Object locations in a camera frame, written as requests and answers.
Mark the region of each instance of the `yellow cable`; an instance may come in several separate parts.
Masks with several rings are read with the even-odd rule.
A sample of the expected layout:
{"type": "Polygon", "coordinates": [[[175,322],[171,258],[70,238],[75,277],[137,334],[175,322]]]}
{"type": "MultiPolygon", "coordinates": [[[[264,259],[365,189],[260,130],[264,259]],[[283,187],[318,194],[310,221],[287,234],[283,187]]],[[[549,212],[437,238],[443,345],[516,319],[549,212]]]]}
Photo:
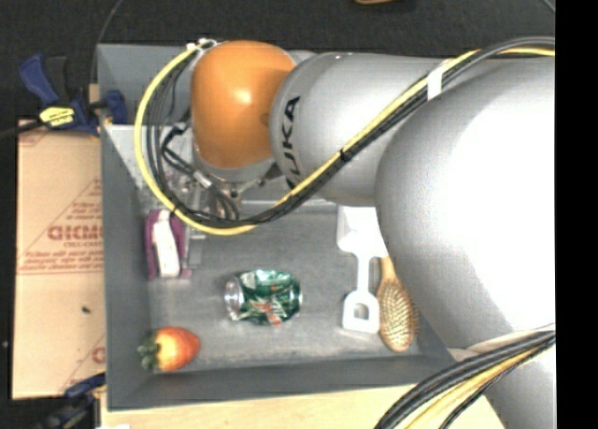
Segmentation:
{"type": "Polygon", "coordinates": [[[436,398],[430,406],[423,410],[416,419],[405,426],[405,429],[430,429],[431,427],[436,427],[469,395],[473,394],[481,386],[491,381],[511,366],[516,365],[526,357],[531,356],[536,351],[537,349],[531,349],[521,354],[517,354],[516,356],[512,356],[477,376],[465,380],[447,392],[444,392],[436,398]]]}
{"type": "MultiPolygon", "coordinates": [[[[160,202],[165,205],[169,210],[171,210],[177,217],[179,217],[183,222],[189,224],[191,227],[203,231],[205,233],[209,233],[212,235],[218,236],[233,236],[233,235],[240,235],[242,233],[246,233],[247,231],[252,230],[255,228],[256,225],[254,224],[244,224],[233,228],[213,228],[211,226],[207,226],[196,222],[177,209],[174,203],[168,199],[168,197],[162,192],[160,187],[157,185],[156,181],[154,180],[153,176],[151,175],[146,161],[143,155],[143,148],[142,148],[142,128],[143,128],[143,119],[148,107],[148,104],[151,100],[151,97],[155,93],[156,89],[160,84],[162,84],[163,80],[170,74],[170,72],[181,62],[183,62],[188,57],[192,56],[194,53],[199,51],[197,46],[187,49],[183,51],[181,54],[177,55],[174,59],[172,59],[158,74],[154,77],[154,79],[149,84],[148,88],[143,94],[141,102],[139,103],[139,108],[137,109],[137,113],[135,116],[135,127],[134,127],[134,145],[135,145],[135,157],[137,160],[137,165],[139,166],[139,170],[143,179],[148,184],[149,189],[151,192],[160,200],[160,202]]],[[[439,67],[442,69],[442,74],[450,70],[455,65],[459,64],[463,60],[466,60],[474,53],[477,53],[479,50],[471,50],[467,53],[459,57],[455,57],[442,63],[439,67]]],[[[547,55],[547,56],[554,56],[554,50],[544,50],[544,49],[536,49],[536,48],[517,48],[511,50],[505,50],[502,53],[532,53],[538,55],[547,55]]],[[[379,112],[376,117],[370,121],[359,133],[357,133],[353,138],[351,138],[342,148],[341,151],[335,153],[328,161],[322,164],[319,168],[314,170],[310,175],[308,175],[305,179],[300,181],[292,190],[286,193],[282,198],[280,198],[277,202],[277,205],[284,203],[291,197],[299,194],[304,188],[306,188],[309,184],[315,181],[320,175],[322,175],[326,170],[328,170],[334,163],[336,163],[342,157],[342,151],[350,149],[353,145],[358,143],[364,137],[366,137],[372,130],[374,130],[379,124],[384,122],[398,107],[403,105],[409,98],[414,96],[417,92],[423,90],[428,84],[428,78],[425,77],[419,81],[417,81],[414,85],[409,87],[405,92],[401,93],[395,100],[393,100],[390,104],[388,104],[381,112],[379,112]]]]}
{"type": "Polygon", "coordinates": [[[135,158],[137,160],[137,165],[139,166],[139,171],[143,176],[143,179],[148,184],[149,189],[151,192],[160,200],[160,202],[171,210],[177,217],[179,217],[183,222],[189,224],[193,228],[198,230],[204,231],[206,233],[210,233],[212,235],[219,235],[219,236],[231,236],[231,235],[238,235],[241,233],[245,233],[251,230],[254,226],[238,226],[236,228],[212,228],[211,226],[205,226],[201,223],[195,222],[187,215],[182,213],[179,209],[175,207],[175,204],[168,199],[168,197],[162,192],[160,187],[157,185],[156,181],[153,179],[148,166],[146,165],[146,161],[143,155],[143,147],[142,147],[142,129],[143,129],[143,118],[146,113],[146,109],[148,108],[148,103],[150,102],[151,97],[153,96],[154,92],[158,88],[159,85],[162,84],[163,80],[170,74],[170,72],[181,62],[184,62],[185,59],[191,57],[194,53],[196,53],[199,49],[197,47],[193,47],[192,49],[188,49],[177,55],[174,59],[172,59],[166,66],[158,72],[158,74],[153,78],[151,83],[149,84],[147,90],[144,92],[143,97],[141,98],[141,102],[139,103],[139,108],[137,109],[137,114],[135,116],[135,126],[134,126],[134,145],[135,145],[135,158]]]}

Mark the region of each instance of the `cardboard box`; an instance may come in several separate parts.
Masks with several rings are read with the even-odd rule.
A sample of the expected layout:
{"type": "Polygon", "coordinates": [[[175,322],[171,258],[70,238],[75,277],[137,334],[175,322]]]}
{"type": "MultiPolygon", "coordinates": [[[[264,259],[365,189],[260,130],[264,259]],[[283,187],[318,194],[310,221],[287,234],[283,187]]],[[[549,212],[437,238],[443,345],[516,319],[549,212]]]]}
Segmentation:
{"type": "Polygon", "coordinates": [[[12,397],[61,394],[104,370],[100,142],[20,136],[12,397]]]}

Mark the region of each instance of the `wooden brush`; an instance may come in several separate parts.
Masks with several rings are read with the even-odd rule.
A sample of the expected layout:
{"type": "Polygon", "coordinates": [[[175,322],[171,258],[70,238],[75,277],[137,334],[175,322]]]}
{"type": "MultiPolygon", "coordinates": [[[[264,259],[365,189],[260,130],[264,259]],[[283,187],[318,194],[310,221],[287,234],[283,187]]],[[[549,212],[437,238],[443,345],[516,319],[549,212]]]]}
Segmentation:
{"type": "Polygon", "coordinates": [[[396,352],[407,350],[418,334],[420,316],[411,296],[399,281],[390,256],[380,258],[380,335],[396,352]]]}

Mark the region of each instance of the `brush bristles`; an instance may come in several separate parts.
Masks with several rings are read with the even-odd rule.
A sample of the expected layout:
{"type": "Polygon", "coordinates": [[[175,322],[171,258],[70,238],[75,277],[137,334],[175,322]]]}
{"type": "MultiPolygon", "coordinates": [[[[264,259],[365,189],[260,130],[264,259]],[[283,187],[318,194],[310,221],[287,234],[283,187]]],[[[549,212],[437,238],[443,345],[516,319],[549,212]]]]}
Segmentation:
{"type": "Polygon", "coordinates": [[[398,282],[384,282],[378,291],[380,335],[394,351],[407,350],[420,326],[418,310],[405,288],[398,282]]]}

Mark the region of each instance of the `crushed can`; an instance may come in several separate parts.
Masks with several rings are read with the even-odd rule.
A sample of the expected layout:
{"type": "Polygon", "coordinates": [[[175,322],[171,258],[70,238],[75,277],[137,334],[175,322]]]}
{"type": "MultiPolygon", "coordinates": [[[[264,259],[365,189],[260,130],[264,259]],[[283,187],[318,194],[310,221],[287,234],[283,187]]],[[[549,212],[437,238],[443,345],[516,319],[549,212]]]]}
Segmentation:
{"type": "Polygon", "coordinates": [[[233,321],[280,326],[299,311],[302,301],[299,282],[276,269],[237,273],[224,290],[224,303],[233,321]]]}

